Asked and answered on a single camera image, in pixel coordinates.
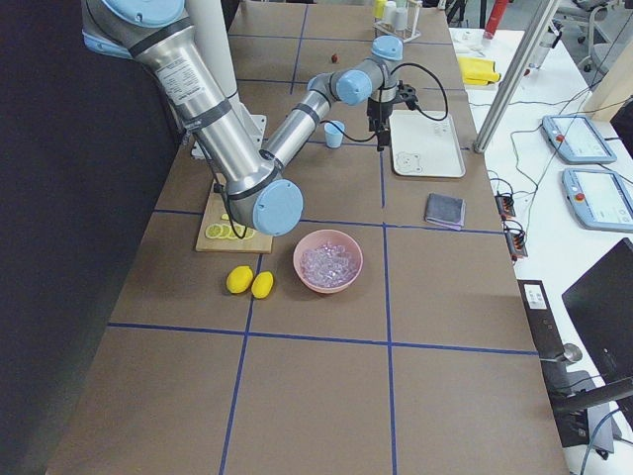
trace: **computer monitor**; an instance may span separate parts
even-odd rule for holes
[[[626,237],[564,294],[563,302],[606,386],[567,407],[617,401],[633,427],[633,243]]]

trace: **blue joint cap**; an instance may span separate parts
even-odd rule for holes
[[[128,23],[162,28],[173,23],[185,9],[185,0],[101,0],[112,13]]]
[[[303,211],[304,197],[297,185],[276,180],[259,193],[253,208],[253,224],[265,235],[284,235],[297,225]]]
[[[88,49],[99,54],[106,56],[120,57],[122,59],[132,59],[130,52],[124,47],[115,45],[107,40],[90,35],[89,33],[83,33],[83,43]]]
[[[370,77],[358,69],[350,69],[336,81],[338,98],[349,106],[360,104],[371,96],[373,90]]]
[[[372,43],[372,54],[389,61],[402,61],[403,41],[389,35],[377,37]]]

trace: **wooden cutting board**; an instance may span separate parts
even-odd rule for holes
[[[205,236],[205,230],[211,225],[225,225],[230,227],[230,223],[222,219],[222,215],[226,213],[225,204],[222,197],[218,193],[213,192],[213,186],[207,200],[205,215],[202,218],[200,230],[198,231],[198,240],[196,241],[196,250],[201,252],[254,252],[270,254],[273,250],[273,237],[263,235],[255,231],[250,239],[237,238],[208,238]]]

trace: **sticker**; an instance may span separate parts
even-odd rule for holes
[[[525,298],[530,309],[547,310],[547,304],[540,285],[525,284],[523,288],[525,289]]]
[[[165,92],[176,106],[205,92],[205,82],[195,67],[180,56],[156,71]]]

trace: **pink bowl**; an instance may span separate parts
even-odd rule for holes
[[[344,245],[347,252],[352,254],[352,257],[358,263],[358,270],[356,271],[356,275],[352,277],[352,279],[338,287],[318,287],[315,284],[310,283],[305,277],[304,273],[301,270],[301,258],[308,249],[317,249],[322,245],[330,242],[332,245]],[[340,292],[341,290],[349,287],[352,282],[356,280],[358,274],[360,274],[361,269],[363,268],[363,252],[360,249],[360,245],[346,233],[342,233],[337,230],[319,230],[309,235],[306,235],[303,239],[301,239],[297,246],[295,247],[295,253],[293,254],[293,263],[295,264],[295,271],[297,275],[301,279],[301,281],[306,284],[311,290],[315,292],[319,292],[321,294],[334,294],[336,292]]]

